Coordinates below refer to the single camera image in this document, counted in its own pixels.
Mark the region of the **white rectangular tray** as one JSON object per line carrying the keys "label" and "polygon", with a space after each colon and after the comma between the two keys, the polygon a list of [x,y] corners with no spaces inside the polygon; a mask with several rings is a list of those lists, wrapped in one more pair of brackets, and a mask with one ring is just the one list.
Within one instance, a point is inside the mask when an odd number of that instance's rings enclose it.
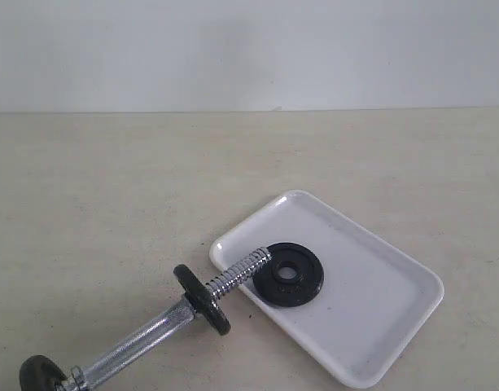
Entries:
{"label": "white rectangular tray", "polygon": [[225,270],[260,247],[290,242],[317,256],[321,291],[292,308],[241,289],[340,383],[376,385],[444,296],[441,279],[307,191],[287,191],[216,239],[212,264]]}

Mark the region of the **black weight plate on bar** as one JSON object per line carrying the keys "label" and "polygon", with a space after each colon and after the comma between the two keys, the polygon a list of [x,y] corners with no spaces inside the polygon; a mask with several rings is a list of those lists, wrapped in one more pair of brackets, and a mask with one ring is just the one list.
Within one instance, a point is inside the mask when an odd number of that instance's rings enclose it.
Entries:
{"label": "black weight plate on bar", "polygon": [[185,291],[186,299],[191,303],[198,314],[201,314],[221,336],[230,332],[231,326],[224,312],[220,309],[213,295],[199,281],[195,274],[186,265],[180,264],[173,269]]}

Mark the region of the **chrome dumbbell bar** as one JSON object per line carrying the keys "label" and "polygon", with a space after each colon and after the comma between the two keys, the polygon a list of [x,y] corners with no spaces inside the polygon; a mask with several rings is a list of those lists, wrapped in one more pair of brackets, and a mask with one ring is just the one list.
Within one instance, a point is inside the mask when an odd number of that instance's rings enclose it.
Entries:
{"label": "chrome dumbbell bar", "polygon": [[[204,284],[217,304],[227,293],[251,279],[271,260],[266,247],[257,248]],[[89,366],[74,367],[57,390],[94,390],[142,357],[160,342],[183,329],[199,316],[185,297],[120,341]]]}

